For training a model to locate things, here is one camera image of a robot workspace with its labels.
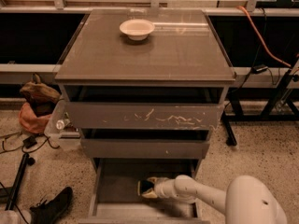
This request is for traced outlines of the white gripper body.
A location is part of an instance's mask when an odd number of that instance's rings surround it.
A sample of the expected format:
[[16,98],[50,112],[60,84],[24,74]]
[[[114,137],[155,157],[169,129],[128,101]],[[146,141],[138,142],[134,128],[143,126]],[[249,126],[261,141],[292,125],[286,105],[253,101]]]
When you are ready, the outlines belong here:
[[175,198],[177,196],[177,192],[174,187],[174,182],[174,179],[168,178],[164,185],[154,186],[154,191],[158,198]]

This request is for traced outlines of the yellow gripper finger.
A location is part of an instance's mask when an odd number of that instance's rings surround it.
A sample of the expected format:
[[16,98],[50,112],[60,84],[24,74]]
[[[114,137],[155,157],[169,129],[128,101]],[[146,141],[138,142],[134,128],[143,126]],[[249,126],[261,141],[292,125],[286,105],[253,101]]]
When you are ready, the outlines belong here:
[[165,182],[168,180],[167,177],[149,177],[148,181],[153,185],[153,186],[159,186],[159,185],[164,185]]
[[154,191],[153,188],[150,188],[146,191],[143,191],[141,193],[141,196],[144,197],[144,198],[147,198],[147,199],[157,199],[158,198],[158,196],[157,196],[157,194],[156,194],[156,192]]

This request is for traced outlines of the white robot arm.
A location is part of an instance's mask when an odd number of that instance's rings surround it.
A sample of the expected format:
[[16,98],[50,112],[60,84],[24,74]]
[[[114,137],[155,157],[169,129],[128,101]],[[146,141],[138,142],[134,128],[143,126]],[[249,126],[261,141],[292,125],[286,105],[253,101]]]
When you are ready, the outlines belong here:
[[197,182],[187,175],[174,179],[149,177],[138,182],[137,193],[147,199],[197,200],[225,215],[226,224],[287,224],[287,217],[268,187],[259,179],[241,175],[226,191]]

